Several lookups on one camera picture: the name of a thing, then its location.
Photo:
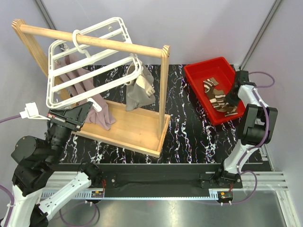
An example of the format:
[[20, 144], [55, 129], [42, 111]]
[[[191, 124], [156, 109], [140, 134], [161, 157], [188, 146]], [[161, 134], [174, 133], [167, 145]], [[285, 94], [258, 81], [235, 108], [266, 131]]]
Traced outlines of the white plastic clip hanger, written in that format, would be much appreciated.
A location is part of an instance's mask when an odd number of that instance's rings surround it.
[[[142, 63], [140, 62], [140, 60], [138, 59], [136, 54], [131, 53], [129, 57], [123, 58], [123, 59], [113, 62], [109, 65], [106, 65], [103, 68], [98, 69], [97, 71], [86, 73], [83, 76], [79, 76], [75, 79], [70, 79], [59, 85], [55, 84], [55, 79], [58, 79], [61, 75], [81, 69], [84, 66], [94, 64], [94, 63], [96, 63], [100, 60], [103, 60], [118, 52], [117, 50], [112, 50], [112, 49], [106, 48], [105, 50], [103, 50], [101, 52], [91, 55], [87, 50], [87, 48], [91, 47], [90, 44], [80, 44], [78, 41], [76, 41], [77, 35], [86, 35], [88, 33], [101, 29], [105, 26], [110, 26], [112, 24], [119, 25], [119, 28], [114, 31], [107, 32], [105, 35], [101, 36], [100, 38], [108, 40], [111, 37], [114, 37], [116, 35], [122, 35], [122, 37], [124, 38], [124, 43], [131, 44], [132, 40], [129, 36], [129, 33], [127, 31], [127, 28], [124, 24], [123, 19], [120, 17], [112, 17], [110, 19], [102, 21], [98, 24], [95, 24], [95, 25], [85, 28], [83, 30], [75, 30], [72, 33], [72, 40], [71, 40], [71, 42], [74, 44], [74, 47], [72, 47], [70, 49], [67, 49], [61, 53], [57, 53], [57, 54], [54, 53], [54, 49], [57, 46], [66, 43], [66, 41], [64, 41], [62, 39], [61, 40], [58, 39], [58, 40], [54, 41], [49, 46], [49, 48], [48, 48], [48, 82], [47, 82], [47, 92], [46, 92], [47, 107], [49, 107], [50, 109], [63, 109], [65, 107], [68, 107], [68, 106], [75, 104], [77, 102], [80, 102], [82, 100], [90, 101], [90, 100], [92, 100], [92, 97], [94, 95], [97, 95], [106, 90], [110, 90], [112, 88], [118, 87], [122, 84], [127, 84], [127, 83], [129, 84], [130, 82], [136, 80], [141, 75], [141, 73], [143, 72]], [[84, 54], [85, 57], [81, 60], [75, 61], [74, 63], [69, 63], [66, 66], [62, 66], [60, 68], [55, 67], [55, 62], [57, 60], [64, 58], [66, 56], [70, 56], [73, 53]], [[90, 78], [93, 78], [94, 76], [96, 76], [98, 74], [107, 72], [109, 70], [117, 68], [126, 63], [132, 63], [134, 65], [134, 71], [131, 74], [124, 76], [122, 78], [113, 80], [111, 82], [108, 82], [108, 83], [98, 86], [96, 88], [93, 88], [89, 91], [83, 92], [79, 95], [72, 95], [71, 98], [67, 98], [63, 101], [56, 102], [54, 100], [54, 94], [63, 90], [64, 88], [68, 88], [68, 87], [71, 87], [74, 85], [79, 85], [81, 82], [84, 82]]]

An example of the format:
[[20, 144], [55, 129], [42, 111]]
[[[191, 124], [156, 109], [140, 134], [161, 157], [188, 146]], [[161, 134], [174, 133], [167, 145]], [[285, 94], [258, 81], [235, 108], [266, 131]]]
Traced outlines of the wooden clothes rack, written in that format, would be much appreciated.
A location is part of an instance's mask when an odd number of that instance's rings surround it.
[[[66, 42], [71, 42], [72, 34], [29, 26], [22, 19], [14, 19], [12, 27], [48, 79], [48, 55], [44, 54], [36, 40], [36, 36], [53, 38], [55, 41], [62, 39]], [[106, 40], [91, 37], [88, 34], [77, 35], [76, 41], [80, 44], [102, 47], [104, 50], [108, 48], [117, 50], [118, 52], [128, 52], [136, 55], [142, 54], [161, 60], [158, 112], [141, 108], [127, 112], [124, 104], [108, 101], [109, 109], [113, 111], [116, 117], [116, 123], [110, 130], [107, 131], [96, 124], [85, 123], [81, 130], [76, 132], [78, 136], [98, 140], [149, 156], [159, 157], [170, 120], [169, 115], [165, 113], [170, 47], [165, 45], [162, 49], [158, 49], [133, 43], [126, 44], [114, 41], [112, 38]], [[56, 102], [67, 98], [71, 98], [71, 96], [68, 95], [66, 88], [54, 94]]]

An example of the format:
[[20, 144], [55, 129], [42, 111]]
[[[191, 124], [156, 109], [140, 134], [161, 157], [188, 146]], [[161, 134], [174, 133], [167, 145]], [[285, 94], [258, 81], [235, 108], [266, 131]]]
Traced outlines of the grey cream sock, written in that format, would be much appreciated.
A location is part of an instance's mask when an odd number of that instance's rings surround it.
[[136, 80], [126, 83], [126, 111], [132, 111], [155, 102], [154, 77], [140, 61], [142, 73]]

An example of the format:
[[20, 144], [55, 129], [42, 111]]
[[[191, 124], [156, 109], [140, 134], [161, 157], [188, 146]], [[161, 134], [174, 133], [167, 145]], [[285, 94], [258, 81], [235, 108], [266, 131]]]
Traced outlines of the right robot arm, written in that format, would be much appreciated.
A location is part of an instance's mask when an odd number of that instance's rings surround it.
[[[272, 79], [271, 84], [257, 86], [251, 82], [249, 75], [263, 74]], [[228, 188], [241, 182], [242, 168], [249, 157], [264, 144], [268, 144], [273, 136], [278, 110], [265, 103], [258, 93], [259, 88], [269, 88], [275, 84], [272, 75], [255, 71], [239, 70], [227, 94], [229, 104], [243, 102], [245, 112], [237, 129], [238, 141], [231, 154], [221, 163], [212, 181], [220, 188]]]

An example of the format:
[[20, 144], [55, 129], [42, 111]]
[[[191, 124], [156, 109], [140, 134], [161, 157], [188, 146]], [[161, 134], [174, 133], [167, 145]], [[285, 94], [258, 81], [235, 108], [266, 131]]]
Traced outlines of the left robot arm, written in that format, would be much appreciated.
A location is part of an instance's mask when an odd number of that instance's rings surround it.
[[65, 110], [50, 109], [45, 120], [45, 139], [22, 137], [11, 157], [17, 163], [12, 177], [12, 193], [2, 227], [46, 227], [54, 215], [79, 192], [104, 186], [102, 171], [94, 163], [82, 165], [73, 179], [55, 194], [41, 200], [44, 188], [53, 175], [53, 166], [60, 162], [72, 132], [78, 132], [93, 106], [93, 102]]

